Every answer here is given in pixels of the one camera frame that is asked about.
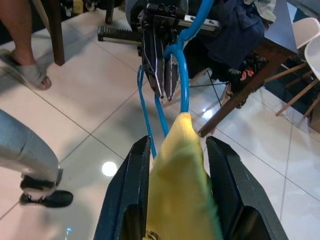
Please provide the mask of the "person in blue shorts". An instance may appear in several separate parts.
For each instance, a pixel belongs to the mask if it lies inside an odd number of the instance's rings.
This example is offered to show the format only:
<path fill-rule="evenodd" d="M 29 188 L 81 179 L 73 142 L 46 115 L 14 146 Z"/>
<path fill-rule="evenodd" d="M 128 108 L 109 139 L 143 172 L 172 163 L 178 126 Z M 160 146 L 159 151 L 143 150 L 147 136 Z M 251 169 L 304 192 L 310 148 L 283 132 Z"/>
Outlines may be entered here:
<path fill-rule="evenodd" d="M 37 64 L 32 50 L 32 12 L 29 0 L 0 0 L 0 21 L 14 42 L 15 49 L 10 51 L 12 57 L 23 66 Z"/>

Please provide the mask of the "yellow shirt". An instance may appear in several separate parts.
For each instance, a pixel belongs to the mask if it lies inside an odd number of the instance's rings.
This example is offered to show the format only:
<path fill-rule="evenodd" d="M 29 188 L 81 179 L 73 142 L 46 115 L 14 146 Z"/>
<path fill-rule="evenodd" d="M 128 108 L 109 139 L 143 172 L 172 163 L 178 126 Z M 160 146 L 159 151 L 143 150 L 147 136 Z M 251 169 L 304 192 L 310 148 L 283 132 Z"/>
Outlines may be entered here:
<path fill-rule="evenodd" d="M 149 175 L 143 240 L 224 240 L 192 117 L 180 113 Z"/>

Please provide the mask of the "blue wire hanger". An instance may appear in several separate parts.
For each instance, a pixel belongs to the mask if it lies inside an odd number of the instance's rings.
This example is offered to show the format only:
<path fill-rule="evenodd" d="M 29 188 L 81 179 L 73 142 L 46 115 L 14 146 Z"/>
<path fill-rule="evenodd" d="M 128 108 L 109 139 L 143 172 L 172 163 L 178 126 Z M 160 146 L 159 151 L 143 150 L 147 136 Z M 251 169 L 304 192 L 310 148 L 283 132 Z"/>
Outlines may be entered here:
<path fill-rule="evenodd" d="M 141 0 L 138 2 L 165 2 L 165 0 Z M 187 2 L 189 5 L 188 0 L 169 0 L 168 2 Z M 166 46 L 163 45 L 164 61 L 166 62 L 166 60 L 170 57 L 170 55 L 174 55 L 178 64 L 178 81 L 177 82 L 180 83 L 180 87 L 181 87 L 180 111 L 182 113 L 187 113 L 189 111 L 189 98 L 190 98 L 189 73 L 188 73 L 186 57 L 184 55 L 184 46 L 185 46 L 185 43 L 191 40 L 199 31 L 214 32 L 218 28 L 217 22 L 210 23 L 210 21 L 207 18 L 214 2 L 215 0 L 202 0 L 200 5 L 196 8 L 197 9 L 197 13 L 195 15 L 196 19 L 195 19 L 195 22 L 191 25 L 191 27 L 189 29 L 182 30 L 178 35 L 177 41 L 175 43 L 168 44 Z M 147 128 L 147 133 L 149 137 L 152 138 L 153 133 L 152 133 L 151 124 L 149 121 L 147 108 L 146 108 L 144 95 L 143 95 L 143 90 L 142 90 L 143 78 L 147 77 L 144 70 L 143 62 L 142 62 L 142 54 L 143 54 L 143 46 L 141 49 L 141 53 L 139 54 L 141 57 L 141 65 L 139 66 L 139 69 L 138 69 L 137 86 L 138 86 L 138 92 L 140 97 L 140 103 L 143 110 L 145 124 Z M 164 95 L 163 98 L 167 99 L 166 93 L 165 93 L 165 80 L 164 80 L 163 95 Z M 154 92 L 155 107 L 157 109 L 162 131 L 164 135 L 167 135 L 169 133 L 169 127 L 163 112 L 163 107 L 160 101 L 161 99 L 162 98 L 157 97 Z"/>

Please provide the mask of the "white chair wooden legs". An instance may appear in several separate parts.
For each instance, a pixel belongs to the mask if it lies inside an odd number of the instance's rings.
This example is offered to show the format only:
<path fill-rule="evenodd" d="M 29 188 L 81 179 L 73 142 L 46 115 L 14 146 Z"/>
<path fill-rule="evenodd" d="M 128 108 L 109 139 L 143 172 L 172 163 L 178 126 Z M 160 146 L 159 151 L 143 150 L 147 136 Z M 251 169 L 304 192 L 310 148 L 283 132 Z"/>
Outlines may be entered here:
<path fill-rule="evenodd" d="M 293 36 L 294 36 L 294 40 L 295 40 L 298 51 L 300 51 L 303 47 L 306 47 L 310 41 L 320 36 L 320 23 L 314 17 L 307 17 L 294 22 L 292 24 L 292 29 L 293 29 Z M 265 79 L 264 82 L 265 83 L 271 82 L 285 75 L 294 73 L 297 70 L 305 68 L 306 66 L 307 66 L 306 63 L 302 63 L 298 66 L 289 68 L 274 76 L 271 76 Z"/>
<path fill-rule="evenodd" d="M 314 75 L 314 80 L 294 96 L 286 105 L 284 105 L 275 115 L 278 117 L 288 107 L 292 106 L 297 100 L 311 90 L 316 84 L 320 84 L 320 36 L 311 40 L 305 50 L 304 57 L 311 73 Z"/>

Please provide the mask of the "grey slipper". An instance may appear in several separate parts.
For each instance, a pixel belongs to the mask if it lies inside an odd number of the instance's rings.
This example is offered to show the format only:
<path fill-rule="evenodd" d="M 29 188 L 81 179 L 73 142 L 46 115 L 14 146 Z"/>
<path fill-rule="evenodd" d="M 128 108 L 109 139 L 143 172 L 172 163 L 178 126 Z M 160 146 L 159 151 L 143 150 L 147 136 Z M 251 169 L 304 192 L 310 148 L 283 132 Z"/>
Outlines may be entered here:
<path fill-rule="evenodd" d="M 37 64 L 20 65 L 6 49 L 0 49 L 0 66 L 19 76 L 27 85 L 38 90 L 48 90 L 52 86 L 50 78 Z"/>

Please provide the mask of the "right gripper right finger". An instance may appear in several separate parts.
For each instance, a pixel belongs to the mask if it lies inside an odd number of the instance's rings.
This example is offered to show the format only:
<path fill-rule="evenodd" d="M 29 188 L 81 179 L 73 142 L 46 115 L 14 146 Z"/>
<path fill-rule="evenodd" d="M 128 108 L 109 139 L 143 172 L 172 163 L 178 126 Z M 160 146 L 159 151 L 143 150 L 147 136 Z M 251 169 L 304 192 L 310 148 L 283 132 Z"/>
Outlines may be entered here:
<path fill-rule="evenodd" d="M 262 185 L 227 143 L 206 138 L 213 198 L 224 240 L 289 240 Z"/>

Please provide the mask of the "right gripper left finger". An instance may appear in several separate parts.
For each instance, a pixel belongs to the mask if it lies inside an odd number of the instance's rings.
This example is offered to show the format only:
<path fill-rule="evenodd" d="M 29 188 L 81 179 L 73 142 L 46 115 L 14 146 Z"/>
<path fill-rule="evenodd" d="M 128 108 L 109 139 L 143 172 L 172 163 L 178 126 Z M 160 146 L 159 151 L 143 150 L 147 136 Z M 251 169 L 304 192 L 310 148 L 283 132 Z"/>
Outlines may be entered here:
<path fill-rule="evenodd" d="M 106 190 L 93 240 L 143 240 L 146 234 L 151 138 L 135 142 Z"/>

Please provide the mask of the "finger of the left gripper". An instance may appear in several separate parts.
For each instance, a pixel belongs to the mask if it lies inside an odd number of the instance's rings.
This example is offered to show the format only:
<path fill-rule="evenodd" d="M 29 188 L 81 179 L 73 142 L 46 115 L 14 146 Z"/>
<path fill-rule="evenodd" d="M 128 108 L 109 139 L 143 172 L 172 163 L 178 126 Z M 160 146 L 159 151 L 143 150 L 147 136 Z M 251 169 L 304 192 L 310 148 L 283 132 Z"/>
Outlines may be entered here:
<path fill-rule="evenodd" d="M 176 57 L 171 54 L 165 61 L 164 91 L 168 101 L 171 101 L 177 86 L 179 67 Z"/>
<path fill-rule="evenodd" d="M 158 98 L 164 97 L 165 58 L 164 45 L 155 34 L 144 34 L 142 64 L 149 85 Z"/>

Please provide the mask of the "dark wooden table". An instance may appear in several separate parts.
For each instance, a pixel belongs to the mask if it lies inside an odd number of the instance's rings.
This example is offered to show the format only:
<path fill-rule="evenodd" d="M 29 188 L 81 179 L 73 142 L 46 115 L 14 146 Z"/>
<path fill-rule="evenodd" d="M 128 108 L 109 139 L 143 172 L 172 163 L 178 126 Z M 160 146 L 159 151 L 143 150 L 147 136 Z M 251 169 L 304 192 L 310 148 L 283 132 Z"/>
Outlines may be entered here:
<path fill-rule="evenodd" d="M 142 0 L 81 0 L 84 4 L 95 3 L 98 7 L 106 12 L 105 25 L 112 23 L 113 11 L 125 2 L 140 2 Z M 202 0 L 188 0 L 188 13 L 197 14 L 197 7 Z M 199 31 L 205 36 L 216 37 L 221 31 L 221 25 L 217 20 L 208 19 L 210 23 L 217 22 L 218 28 L 214 32 Z M 254 54 L 259 55 L 267 60 L 264 67 L 260 69 L 249 81 L 246 82 L 243 89 L 233 94 L 226 104 L 218 110 L 218 112 L 209 119 L 209 121 L 199 130 L 199 135 L 204 137 L 213 130 L 219 122 L 221 122 L 233 109 L 240 108 L 247 100 L 251 92 L 256 91 L 264 83 L 265 79 L 272 77 L 272 73 L 288 59 L 295 51 L 296 47 L 292 41 L 288 43 L 278 43 L 278 36 L 293 36 L 293 30 L 289 25 L 282 27 L 269 25 L 264 31 L 264 38 L 260 44 L 253 50 Z"/>

